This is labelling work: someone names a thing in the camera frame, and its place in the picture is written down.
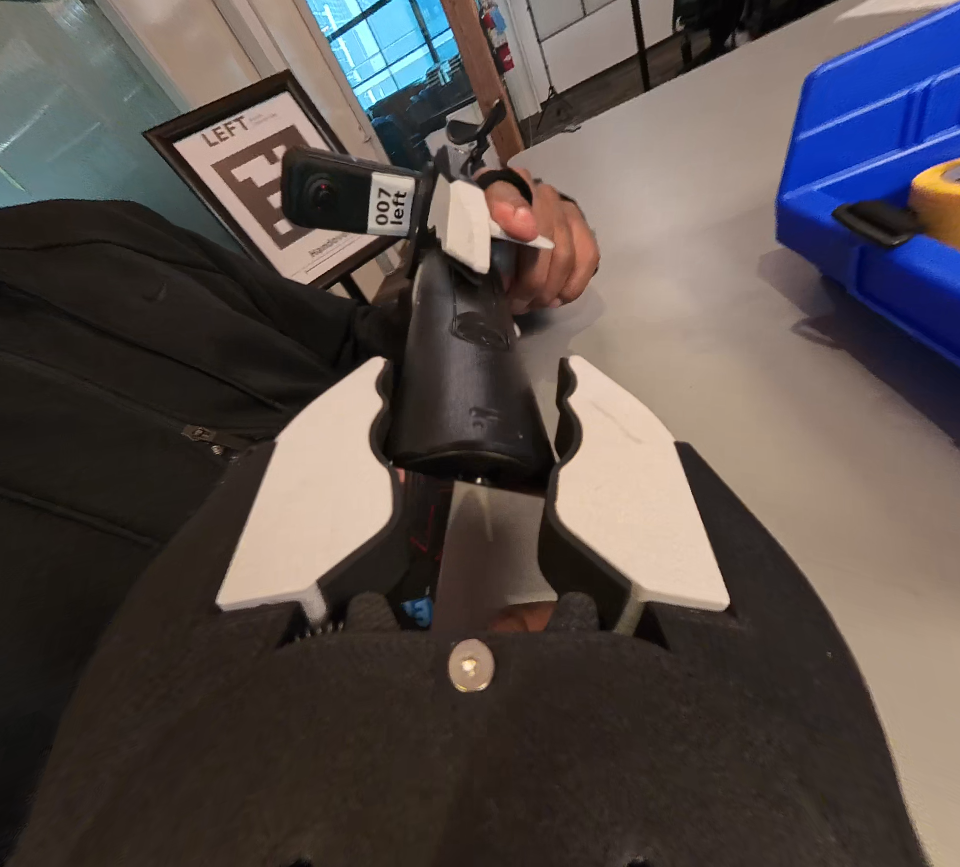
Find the person's black jacket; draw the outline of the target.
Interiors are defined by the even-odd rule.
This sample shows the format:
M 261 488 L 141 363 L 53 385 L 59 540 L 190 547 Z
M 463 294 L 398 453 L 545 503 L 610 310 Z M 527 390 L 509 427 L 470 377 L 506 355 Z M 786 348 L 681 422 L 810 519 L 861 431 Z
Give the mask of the person's black jacket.
M 400 361 L 409 323 L 132 201 L 2 208 L 2 862 L 139 576 L 237 455 Z

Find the blue plastic bin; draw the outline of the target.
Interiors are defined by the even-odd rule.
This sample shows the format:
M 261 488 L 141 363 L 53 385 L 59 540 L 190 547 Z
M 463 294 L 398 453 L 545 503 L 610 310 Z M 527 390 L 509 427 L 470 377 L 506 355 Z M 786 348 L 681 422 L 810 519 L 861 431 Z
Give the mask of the blue plastic bin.
M 775 202 L 778 243 L 957 367 L 959 253 L 908 206 L 922 171 L 958 159 L 958 4 L 813 70 Z

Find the yellow masking tape roll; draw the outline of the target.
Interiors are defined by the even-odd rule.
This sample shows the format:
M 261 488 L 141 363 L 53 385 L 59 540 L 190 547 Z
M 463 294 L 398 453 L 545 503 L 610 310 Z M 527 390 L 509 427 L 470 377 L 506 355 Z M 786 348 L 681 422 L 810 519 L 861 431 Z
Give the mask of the yellow masking tape roll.
M 918 173 L 908 207 L 926 235 L 959 250 L 959 158 Z

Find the red fire extinguisher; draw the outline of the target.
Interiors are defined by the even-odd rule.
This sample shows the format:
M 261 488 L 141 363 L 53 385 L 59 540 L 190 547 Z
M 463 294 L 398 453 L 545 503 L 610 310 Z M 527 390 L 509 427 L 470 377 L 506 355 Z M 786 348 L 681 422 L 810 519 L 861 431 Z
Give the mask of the red fire extinguisher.
M 498 5 L 498 0 L 480 0 L 478 17 L 497 73 L 500 77 L 504 77 L 514 70 L 515 62 L 508 36 L 507 21 Z

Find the black remote control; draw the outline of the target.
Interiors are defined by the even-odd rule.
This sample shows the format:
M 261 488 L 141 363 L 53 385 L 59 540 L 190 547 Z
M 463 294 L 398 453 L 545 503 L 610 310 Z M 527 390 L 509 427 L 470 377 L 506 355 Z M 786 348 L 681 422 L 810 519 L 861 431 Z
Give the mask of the black remote control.
M 385 453 L 406 472 L 546 489 L 555 464 L 500 274 L 439 248 L 419 262 Z

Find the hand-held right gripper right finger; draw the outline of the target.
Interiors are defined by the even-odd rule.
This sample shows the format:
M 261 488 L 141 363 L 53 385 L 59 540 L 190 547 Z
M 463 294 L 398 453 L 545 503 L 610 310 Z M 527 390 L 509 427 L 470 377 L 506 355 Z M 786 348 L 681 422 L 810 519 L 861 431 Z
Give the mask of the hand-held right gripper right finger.
M 634 633 L 650 604 L 726 612 L 731 597 L 667 427 L 579 355 L 559 362 L 556 403 L 541 573 L 557 596 L 590 598 L 611 633 Z

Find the person's left hand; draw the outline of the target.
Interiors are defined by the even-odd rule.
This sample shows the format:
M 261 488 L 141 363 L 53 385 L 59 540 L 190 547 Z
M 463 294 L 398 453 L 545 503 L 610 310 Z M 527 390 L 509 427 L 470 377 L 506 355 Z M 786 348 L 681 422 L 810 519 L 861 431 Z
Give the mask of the person's left hand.
M 504 281 L 510 312 L 557 309 L 579 299 L 594 277 L 600 251 L 578 204 L 553 186 L 530 180 L 532 201 L 510 182 L 487 186 L 491 219 L 515 241 Z

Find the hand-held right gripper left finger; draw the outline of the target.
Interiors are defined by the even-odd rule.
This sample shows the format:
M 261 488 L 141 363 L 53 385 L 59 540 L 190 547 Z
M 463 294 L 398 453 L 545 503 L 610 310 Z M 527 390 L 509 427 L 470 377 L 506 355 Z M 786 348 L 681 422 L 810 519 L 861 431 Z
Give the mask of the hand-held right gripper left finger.
M 305 406 L 278 434 L 216 597 L 223 612 L 288 602 L 341 617 L 389 595 L 409 566 L 402 484 L 385 458 L 391 365 L 376 357 Z

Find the wooden support post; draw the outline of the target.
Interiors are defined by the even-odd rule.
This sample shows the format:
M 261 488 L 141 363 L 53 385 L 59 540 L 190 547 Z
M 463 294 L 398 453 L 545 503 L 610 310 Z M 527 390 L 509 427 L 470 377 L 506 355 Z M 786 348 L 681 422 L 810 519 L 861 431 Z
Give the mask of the wooden support post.
M 501 101 L 506 118 L 492 132 L 491 141 L 502 164 L 522 152 L 521 130 L 498 74 L 475 0 L 439 0 L 458 45 L 463 68 L 483 113 Z

